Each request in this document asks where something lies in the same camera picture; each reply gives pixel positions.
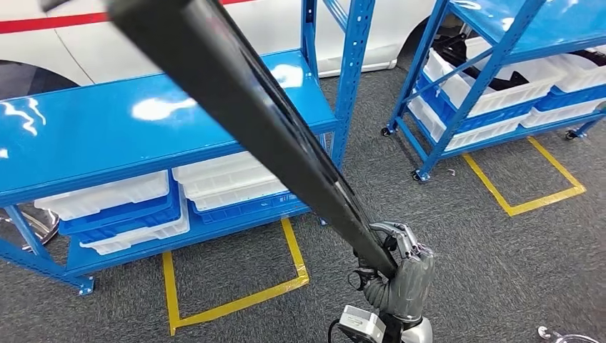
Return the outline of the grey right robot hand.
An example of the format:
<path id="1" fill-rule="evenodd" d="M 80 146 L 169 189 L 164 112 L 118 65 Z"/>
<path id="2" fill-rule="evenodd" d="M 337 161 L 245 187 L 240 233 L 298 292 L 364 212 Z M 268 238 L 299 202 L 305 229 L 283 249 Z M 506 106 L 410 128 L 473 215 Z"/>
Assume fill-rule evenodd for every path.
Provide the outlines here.
<path id="1" fill-rule="evenodd" d="M 434 277 L 434 252 L 421 244 L 406 224 L 383 221 L 370 224 L 370 228 L 386 234 L 387 248 L 396 249 L 402 259 L 394 276 L 386 281 L 359 260 L 354 270 L 359 276 L 355 289 L 379 311 L 403 322 L 419 321 Z"/>

